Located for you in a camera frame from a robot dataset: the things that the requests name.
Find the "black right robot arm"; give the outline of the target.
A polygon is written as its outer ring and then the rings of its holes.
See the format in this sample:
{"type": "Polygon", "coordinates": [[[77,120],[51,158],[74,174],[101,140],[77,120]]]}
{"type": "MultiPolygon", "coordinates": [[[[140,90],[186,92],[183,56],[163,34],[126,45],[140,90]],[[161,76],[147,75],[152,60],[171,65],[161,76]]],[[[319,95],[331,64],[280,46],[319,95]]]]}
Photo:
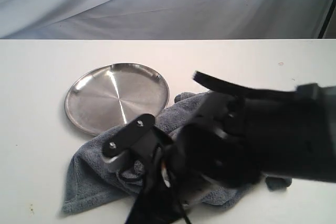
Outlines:
{"type": "Polygon", "coordinates": [[[212,88],[144,182],[127,223],[173,223],[262,175],[335,182],[335,89],[212,88]]]}

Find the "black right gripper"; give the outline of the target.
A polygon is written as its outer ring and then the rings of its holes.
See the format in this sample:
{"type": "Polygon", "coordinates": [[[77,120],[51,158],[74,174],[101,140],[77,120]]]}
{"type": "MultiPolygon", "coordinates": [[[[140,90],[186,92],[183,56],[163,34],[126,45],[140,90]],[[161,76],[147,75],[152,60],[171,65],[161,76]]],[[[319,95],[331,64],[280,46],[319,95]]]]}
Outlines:
{"type": "Polygon", "coordinates": [[[158,157],[146,168],[143,188],[127,223],[188,221],[187,213],[215,188],[239,188],[260,179],[243,139],[245,100],[210,92],[175,140],[158,133],[158,157]]]}

